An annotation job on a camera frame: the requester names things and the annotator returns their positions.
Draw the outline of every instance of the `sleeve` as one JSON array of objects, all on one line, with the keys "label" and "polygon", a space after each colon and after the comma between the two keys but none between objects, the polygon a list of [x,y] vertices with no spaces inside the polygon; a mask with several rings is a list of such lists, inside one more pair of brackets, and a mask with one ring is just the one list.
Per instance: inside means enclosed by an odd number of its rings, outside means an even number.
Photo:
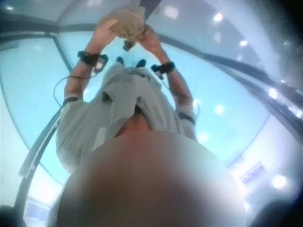
[{"label": "sleeve", "polygon": [[178,115],[180,135],[197,141],[196,116],[193,108],[188,106],[178,106],[176,112]]},{"label": "sleeve", "polygon": [[83,159],[86,151],[82,149],[83,138],[79,131],[88,109],[88,103],[76,95],[69,95],[60,113],[60,123],[56,137],[57,156],[62,166],[72,173]]}]

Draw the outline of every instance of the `black wrist cuff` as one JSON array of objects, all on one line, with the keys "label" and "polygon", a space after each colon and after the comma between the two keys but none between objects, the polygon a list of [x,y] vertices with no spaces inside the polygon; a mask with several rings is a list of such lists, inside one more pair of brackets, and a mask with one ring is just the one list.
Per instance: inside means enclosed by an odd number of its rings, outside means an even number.
[{"label": "black wrist cuff", "polygon": [[173,63],[172,61],[167,62],[160,66],[152,65],[151,67],[152,71],[154,71],[158,76],[164,73],[170,73],[174,70],[174,68],[175,68],[175,63]]},{"label": "black wrist cuff", "polygon": [[80,57],[81,62],[90,66],[95,66],[99,58],[98,54],[90,54],[85,51],[79,51],[77,56]]}]

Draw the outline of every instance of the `gray shirt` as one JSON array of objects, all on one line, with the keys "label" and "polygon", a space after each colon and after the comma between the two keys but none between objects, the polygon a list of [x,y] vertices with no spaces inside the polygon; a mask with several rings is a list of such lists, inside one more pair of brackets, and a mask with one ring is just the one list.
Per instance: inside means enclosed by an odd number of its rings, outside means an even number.
[{"label": "gray shirt", "polygon": [[97,147],[111,140],[139,106],[154,131],[168,131],[196,140],[192,108],[173,109],[161,84],[145,68],[115,64],[105,74],[100,91],[89,103],[78,99],[61,109],[57,155],[70,173]]}]

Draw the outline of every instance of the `cable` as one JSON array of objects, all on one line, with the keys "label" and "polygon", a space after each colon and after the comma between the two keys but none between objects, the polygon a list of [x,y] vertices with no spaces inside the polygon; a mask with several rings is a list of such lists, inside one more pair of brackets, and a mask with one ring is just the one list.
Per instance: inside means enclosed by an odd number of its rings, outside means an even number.
[{"label": "cable", "polygon": [[[59,83],[60,83],[61,81],[65,80],[65,79],[68,79],[68,78],[76,78],[76,79],[92,79],[92,78],[95,78],[97,75],[98,75],[98,73],[95,73],[92,77],[88,77],[88,78],[87,78],[87,77],[78,77],[78,76],[68,76],[68,77],[63,77],[62,79],[60,79],[60,80],[56,83],[56,85],[54,86],[54,88],[53,88],[53,98],[55,99],[56,103],[60,106],[60,109],[62,108],[62,105],[59,103],[58,99],[56,98],[55,92],[56,92],[57,86],[59,85]],[[172,92],[171,89],[164,83],[163,80],[161,80],[161,82],[162,82],[162,84],[164,85],[164,87],[166,87],[166,89],[167,89],[168,91],[170,91],[170,93],[175,94],[175,95],[177,95],[177,96],[185,96],[185,95],[183,95],[183,94],[177,94],[177,93],[175,93],[175,92]],[[199,115],[200,115],[200,105],[199,105],[199,103],[197,103],[197,107],[198,107],[198,113],[197,113],[197,115],[196,115],[196,118],[198,118]]]},{"label": "cable", "polygon": [[53,88],[53,98],[55,99],[56,103],[60,106],[60,109],[62,108],[62,105],[59,103],[58,99],[56,98],[55,92],[56,92],[56,88],[57,88],[58,84],[59,84],[61,81],[65,80],[65,79],[68,79],[68,78],[76,78],[76,79],[92,79],[92,78],[96,77],[97,75],[98,75],[98,73],[95,73],[92,77],[88,77],[88,78],[87,78],[87,77],[78,77],[78,76],[68,76],[68,77],[63,77],[62,79],[60,79],[60,80],[56,83],[55,87]]}]

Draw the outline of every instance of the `black wristband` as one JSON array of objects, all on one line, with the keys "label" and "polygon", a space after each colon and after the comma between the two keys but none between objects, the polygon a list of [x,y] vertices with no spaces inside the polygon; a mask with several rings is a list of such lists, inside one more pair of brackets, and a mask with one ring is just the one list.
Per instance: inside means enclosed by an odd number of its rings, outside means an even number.
[{"label": "black wristband", "polygon": [[98,54],[90,54],[85,51],[79,51],[78,52],[78,57],[80,57],[80,61],[90,65],[90,66],[95,66],[97,64],[99,55]]},{"label": "black wristband", "polygon": [[167,63],[165,63],[163,65],[158,66],[158,67],[159,67],[159,72],[161,74],[170,73],[170,72],[172,72],[174,70],[175,63],[173,63],[172,61],[170,61],[170,62],[167,62]]}]

